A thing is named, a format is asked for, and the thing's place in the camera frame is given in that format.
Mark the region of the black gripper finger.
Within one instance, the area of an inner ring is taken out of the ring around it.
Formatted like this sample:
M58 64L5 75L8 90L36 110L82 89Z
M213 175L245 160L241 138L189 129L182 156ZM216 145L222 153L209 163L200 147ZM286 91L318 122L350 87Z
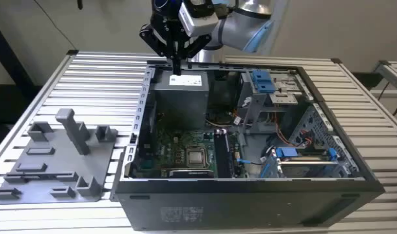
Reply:
M172 39L170 27L164 24L158 26L158 30L153 28L152 24L141 26L138 35L144 42L149 45L154 53L160 57L166 57L172 62L173 74L177 74L177 55L174 48L174 41Z
M209 43L212 37L209 34L201 35L196 40L185 46L185 43L189 41L190 37L185 36L177 40L177 75L181 74L181 61L190 59L198 53L198 51Z

